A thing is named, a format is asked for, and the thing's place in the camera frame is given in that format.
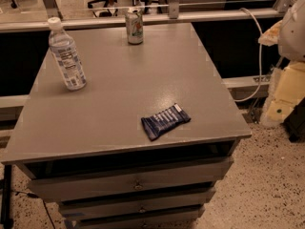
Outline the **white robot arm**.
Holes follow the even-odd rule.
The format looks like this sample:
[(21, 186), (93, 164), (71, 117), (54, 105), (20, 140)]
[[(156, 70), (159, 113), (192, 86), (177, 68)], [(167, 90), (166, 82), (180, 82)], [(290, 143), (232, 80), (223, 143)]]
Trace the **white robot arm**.
[(258, 42), (277, 45), (279, 55), (289, 60), (283, 70), (273, 70), (260, 117), (262, 125), (274, 127), (283, 123), (305, 97), (305, 0), (296, 0)]

